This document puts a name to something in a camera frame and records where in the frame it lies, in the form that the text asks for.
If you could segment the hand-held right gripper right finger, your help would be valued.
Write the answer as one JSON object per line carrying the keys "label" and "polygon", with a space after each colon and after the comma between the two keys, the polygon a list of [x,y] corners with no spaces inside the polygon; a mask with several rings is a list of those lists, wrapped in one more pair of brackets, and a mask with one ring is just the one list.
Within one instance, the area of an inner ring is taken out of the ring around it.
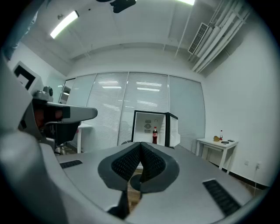
{"label": "hand-held right gripper right finger", "polygon": [[252,199],[239,181],[187,150],[141,146],[146,179],[132,224],[211,224]]}

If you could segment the white ceiling pipes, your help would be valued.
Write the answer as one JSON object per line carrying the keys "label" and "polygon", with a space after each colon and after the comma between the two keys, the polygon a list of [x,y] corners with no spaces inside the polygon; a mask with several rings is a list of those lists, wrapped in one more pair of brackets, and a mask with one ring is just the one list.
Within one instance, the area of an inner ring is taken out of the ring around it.
{"label": "white ceiling pipes", "polygon": [[210,22],[201,24],[200,37],[189,60],[194,63],[192,71],[202,72],[228,45],[250,15],[250,7],[245,0],[221,0]]}

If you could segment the glass partition with blinds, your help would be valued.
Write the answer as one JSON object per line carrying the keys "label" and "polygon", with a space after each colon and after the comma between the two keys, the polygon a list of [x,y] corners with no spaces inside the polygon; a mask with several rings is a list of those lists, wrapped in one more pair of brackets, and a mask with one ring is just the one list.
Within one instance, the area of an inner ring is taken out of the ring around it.
{"label": "glass partition with blinds", "polygon": [[205,136],[205,104],[199,82],[153,73],[96,73],[67,80],[63,104],[96,108],[81,131],[81,150],[115,147],[130,140],[134,111],[169,112],[178,118],[179,147],[196,151]]}

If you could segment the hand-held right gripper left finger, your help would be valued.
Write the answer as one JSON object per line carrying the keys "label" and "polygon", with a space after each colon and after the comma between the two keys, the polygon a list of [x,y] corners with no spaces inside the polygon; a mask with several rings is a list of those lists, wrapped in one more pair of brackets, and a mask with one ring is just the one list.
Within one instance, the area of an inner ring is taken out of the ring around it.
{"label": "hand-held right gripper left finger", "polygon": [[74,186],[94,205],[121,219],[138,205],[141,193],[130,180],[137,169],[139,144],[126,143],[94,152],[57,156]]}

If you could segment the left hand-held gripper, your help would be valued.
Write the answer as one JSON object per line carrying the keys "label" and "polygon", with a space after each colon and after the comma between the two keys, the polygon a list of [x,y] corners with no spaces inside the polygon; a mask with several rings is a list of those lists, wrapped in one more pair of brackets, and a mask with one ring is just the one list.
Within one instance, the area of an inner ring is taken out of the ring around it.
{"label": "left hand-held gripper", "polygon": [[[63,105],[53,102],[53,89],[45,86],[42,78],[21,61],[13,69],[15,76],[31,94],[32,101],[27,107],[19,130],[33,135],[40,143],[59,146],[73,140],[79,122],[94,119],[96,108]],[[45,110],[45,127],[39,129],[35,122],[34,111]]]}

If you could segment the person's light blue clothing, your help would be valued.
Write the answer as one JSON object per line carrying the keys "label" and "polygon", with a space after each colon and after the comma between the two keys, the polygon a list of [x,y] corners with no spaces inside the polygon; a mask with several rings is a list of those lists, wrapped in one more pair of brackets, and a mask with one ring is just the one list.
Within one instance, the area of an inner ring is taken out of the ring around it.
{"label": "person's light blue clothing", "polygon": [[23,9],[1,47],[3,56],[10,61],[22,38],[36,22],[38,11],[46,0],[31,0]]}

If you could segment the person's left hand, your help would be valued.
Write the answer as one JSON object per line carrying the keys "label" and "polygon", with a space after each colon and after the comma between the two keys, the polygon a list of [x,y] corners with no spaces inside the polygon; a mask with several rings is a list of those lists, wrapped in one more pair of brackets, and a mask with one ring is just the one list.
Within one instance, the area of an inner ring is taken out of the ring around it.
{"label": "person's left hand", "polygon": [[37,127],[42,130],[47,122],[56,122],[61,120],[63,112],[61,110],[43,110],[38,109],[34,111],[35,122]]}

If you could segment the wooden floor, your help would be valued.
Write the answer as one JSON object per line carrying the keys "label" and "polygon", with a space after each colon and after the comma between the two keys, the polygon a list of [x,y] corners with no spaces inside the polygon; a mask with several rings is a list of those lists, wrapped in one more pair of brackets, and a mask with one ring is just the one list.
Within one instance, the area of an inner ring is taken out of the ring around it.
{"label": "wooden floor", "polygon": [[129,219],[147,216],[151,219],[193,219],[194,222],[213,222],[224,218],[221,208],[214,201],[211,191],[223,200],[217,184],[220,184],[239,204],[245,205],[267,193],[268,188],[247,184],[226,174],[212,163],[195,156],[185,149],[171,149],[166,154],[179,164],[179,175],[163,192],[141,193],[136,179],[143,174],[142,165],[132,174],[127,183]]}

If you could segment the white table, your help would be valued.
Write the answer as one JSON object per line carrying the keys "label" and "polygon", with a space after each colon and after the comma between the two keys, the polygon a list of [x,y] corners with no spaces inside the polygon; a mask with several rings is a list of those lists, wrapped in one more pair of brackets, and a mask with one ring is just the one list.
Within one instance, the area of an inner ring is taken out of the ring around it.
{"label": "white table", "polygon": [[222,143],[222,141],[215,142],[213,140],[204,138],[204,139],[197,139],[196,142],[197,142],[196,156],[198,156],[198,157],[202,157],[204,147],[206,147],[208,150],[212,149],[215,151],[222,152],[222,157],[221,157],[220,164],[219,164],[220,170],[222,170],[224,167],[224,164],[226,162],[227,153],[229,151],[232,151],[232,155],[229,158],[229,164],[228,164],[227,172],[226,172],[227,174],[230,174],[231,167],[232,167],[234,157],[235,157],[236,147],[238,145],[238,141]]}
{"label": "white table", "polygon": [[88,124],[85,124],[85,123],[81,123],[79,126],[78,126],[78,129],[77,129],[77,153],[80,154],[81,153],[81,145],[82,145],[82,130],[83,129],[92,129],[93,126],[91,125],[88,125]]}

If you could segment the black mini fridge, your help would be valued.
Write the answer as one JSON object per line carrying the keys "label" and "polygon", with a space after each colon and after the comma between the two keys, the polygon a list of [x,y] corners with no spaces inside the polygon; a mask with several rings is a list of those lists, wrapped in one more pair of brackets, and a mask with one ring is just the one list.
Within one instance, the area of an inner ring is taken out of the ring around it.
{"label": "black mini fridge", "polygon": [[154,127],[157,128],[157,144],[174,148],[179,145],[178,117],[169,112],[134,111],[132,142],[152,143]]}

